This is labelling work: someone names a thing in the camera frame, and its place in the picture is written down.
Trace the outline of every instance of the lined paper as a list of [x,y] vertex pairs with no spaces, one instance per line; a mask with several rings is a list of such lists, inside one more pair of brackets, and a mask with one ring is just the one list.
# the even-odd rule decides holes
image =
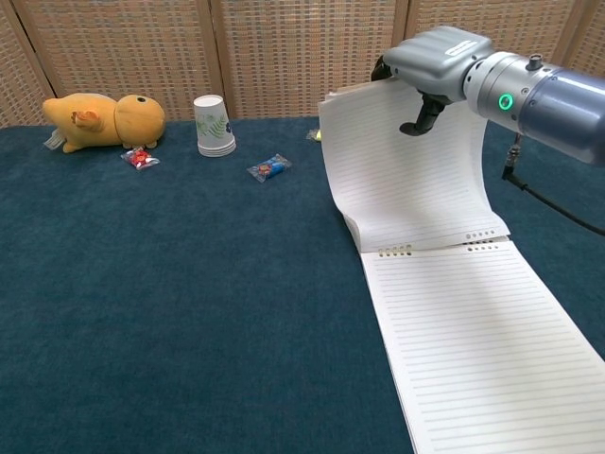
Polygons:
[[418,454],[605,452],[605,365],[511,241],[361,257]]
[[396,79],[331,94],[320,104],[328,180],[361,252],[509,234],[483,186],[485,120],[456,103],[429,134],[400,133],[421,106],[418,92]]

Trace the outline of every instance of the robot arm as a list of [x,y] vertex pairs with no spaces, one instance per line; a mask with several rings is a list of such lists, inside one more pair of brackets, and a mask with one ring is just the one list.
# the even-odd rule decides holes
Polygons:
[[542,61],[496,52],[489,38],[450,26],[389,49],[372,79],[394,76],[423,96],[403,133],[429,132],[447,105],[473,112],[584,163],[605,166],[605,80]]

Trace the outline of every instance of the folding screen panel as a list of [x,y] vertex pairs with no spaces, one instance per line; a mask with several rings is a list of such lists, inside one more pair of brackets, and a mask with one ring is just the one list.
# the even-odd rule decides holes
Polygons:
[[324,95],[370,79],[392,43],[396,0],[212,0],[231,115],[316,115]]
[[550,60],[575,1],[409,0],[406,37],[433,26],[459,26],[489,36],[498,50]]
[[168,119],[222,95],[207,0],[14,0],[59,96],[156,98]]
[[567,64],[583,73],[605,78],[605,0],[590,0],[585,24],[567,56]]
[[10,3],[0,2],[0,128],[42,124],[42,102],[52,96]]

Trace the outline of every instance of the stacked paper cups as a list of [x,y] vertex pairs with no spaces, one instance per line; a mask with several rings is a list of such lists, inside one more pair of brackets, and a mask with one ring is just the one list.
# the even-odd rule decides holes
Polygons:
[[235,137],[223,98],[218,95],[200,96],[193,101],[198,130],[198,151],[216,158],[235,149]]

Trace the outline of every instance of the yellow plush toy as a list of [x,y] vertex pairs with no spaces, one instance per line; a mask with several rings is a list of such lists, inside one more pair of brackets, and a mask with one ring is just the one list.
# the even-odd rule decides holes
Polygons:
[[120,144],[124,148],[154,148],[165,128],[162,106],[150,97],[138,95],[115,101],[103,95],[76,93],[47,99],[43,113],[57,126],[45,144],[57,148],[65,141],[65,153]]

